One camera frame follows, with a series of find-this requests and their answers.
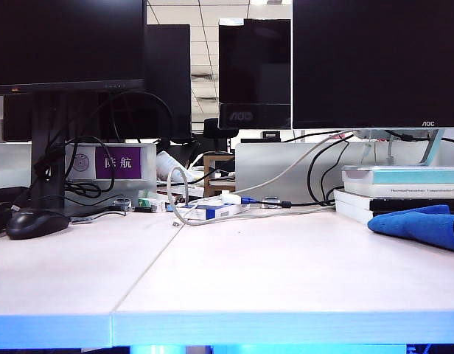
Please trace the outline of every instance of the aoc logo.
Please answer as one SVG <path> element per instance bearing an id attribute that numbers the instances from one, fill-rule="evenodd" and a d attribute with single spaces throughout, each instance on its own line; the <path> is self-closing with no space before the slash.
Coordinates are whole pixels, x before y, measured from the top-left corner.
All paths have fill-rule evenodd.
<path id="1" fill-rule="evenodd" d="M 251 112 L 234 112 L 228 118 L 231 122 L 251 122 L 254 115 Z"/>

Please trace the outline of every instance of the ceiling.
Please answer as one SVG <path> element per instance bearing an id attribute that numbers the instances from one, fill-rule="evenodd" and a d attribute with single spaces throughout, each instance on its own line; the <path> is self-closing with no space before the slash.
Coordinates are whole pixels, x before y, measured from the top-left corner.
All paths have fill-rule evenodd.
<path id="1" fill-rule="evenodd" d="M 219 18 L 291 18 L 291 0 L 148 0 L 149 24 L 191 25 L 192 121 L 219 116 Z"/>

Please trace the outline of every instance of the office desk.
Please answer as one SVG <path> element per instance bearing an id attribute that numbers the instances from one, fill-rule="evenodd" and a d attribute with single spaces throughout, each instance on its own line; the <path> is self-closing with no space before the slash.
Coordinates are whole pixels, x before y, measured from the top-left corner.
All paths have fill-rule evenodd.
<path id="1" fill-rule="evenodd" d="M 453 252 L 334 212 L 171 221 L 0 239 L 0 347 L 454 343 Z"/>
<path id="2" fill-rule="evenodd" d="M 110 347 L 114 309 L 179 228 L 108 215 L 31 240 L 0 238 L 0 348 Z"/>
<path id="3" fill-rule="evenodd" d="M 454 253 L 334 212 L 185 226 L 114 344 L 454 343 Z"/>

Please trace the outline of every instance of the ceiling tile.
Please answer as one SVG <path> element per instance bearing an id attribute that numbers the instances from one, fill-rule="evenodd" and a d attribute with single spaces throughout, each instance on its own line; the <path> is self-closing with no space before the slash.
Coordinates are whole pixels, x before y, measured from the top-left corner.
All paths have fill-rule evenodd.
<path id="1" fill-rule="evenodd" d="M 205 42 L 204 28 L 201 26 L 191 26 L 191 42 Z"/>
<path id="2" fill-rule="evenodd" d="M 191 65 L 211 65 L 211 61 L 208 55 L 191 55 Z"/>
<path id="3" fill-rule="evenodd" d="M 248 18 L 291 18 L 291 5 L 251 5 Z"/>
<path id="4" fill-rule="evenodd" d="M 213 81 L 191 81 L 191 87 L 192 88 L 198 88 L 198 87 L 212 87 L 214 85 Z"/>
<path id="5" fill-rule="evenodd" d="M 247 5 L 201 6 L 204 26 L 217 26 L 219 18 L 246 18 Z"/>
<path id="6" fill-rule="evenodd" d="M 160 24 L 202 26 L 199 6 L 152 6 Z"/>
<path id="7" fill-rule="evenodd" d="M 204 26 L 204 31 L 206 32 L 206 40 L 208 42 L 218 42 L 219 41 L 219 27 L 218 26 Z"/>
<path id="8" fill-rule="evenodd" d="M 191 42 L 191 55 L 208 55 L 206 42 Z"/>
<path id="9" fill-rule="evenodd" d="M 215 97 L 215 87 L 193 87 L 192 91 L 195 93 L 196 97 Z"/>
<path id="10" fill-rule="evenodd" d="M 211 65 L 219 65 L 219 55 L 210 55 Z"/>
<path id="11" fill-rule="evenodd" d="M 191 120 L 196 123 L 202 123 L 207 118 L 218 118 L 219 114 L 193 114 Z"/>
<path id="12" fill-rule="evenodd" d="M 191 106 L 191 114 L 202 114 L 203 111 L 198 106 Z"/>
<path id="13" fill-rule="evenodd" d="M 150 5 L 199 5 L 198 0 L 148 0 Z"/>
<path id="14" fill-rule="evenodd" d="M 219 55 L 219 42 L 208 42 L 207 47 L 210 55 Z"/>
<path id="15" fill-rule="evenodd" d="M 191 74 L 212 74 L 210 65 L 194 65 L 191 66 Z"/>
<path id="16" fill-rule="evenodd" d="M 159 24 L 155 14 L 152 11 L 152 8 L 150 6 L 147 7 L 147 23 L 148 24 Z"/>
<path id="17" fill-rule="evenodd" d="M 200 0 L 201 5 L 248 5 L 250 0 Z"/>
<path id="18" fill-rule="evenodd" d="M 204 123 L 203 122 L 194 122 L 191 124 L 192 131 L 203 131 Z"/>
<path id="19" fill-rule="evenodd" d="M 200 109 L 205 114 L 219 114 L 219 105 L 216 102 L 200 103 Z"/>

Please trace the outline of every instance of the purple name plate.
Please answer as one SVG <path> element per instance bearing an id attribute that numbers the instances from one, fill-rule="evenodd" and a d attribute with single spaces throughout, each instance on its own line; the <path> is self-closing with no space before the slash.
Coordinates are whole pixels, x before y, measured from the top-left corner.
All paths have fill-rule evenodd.
<path id="1" fill-rule="evenodd" d="M 115 165 L 114 178 L 141 179 L 140 147 L 108 147 Z M 96 147 L 96 178 L 111 179 L 111 163 L 102 147 Z"/>

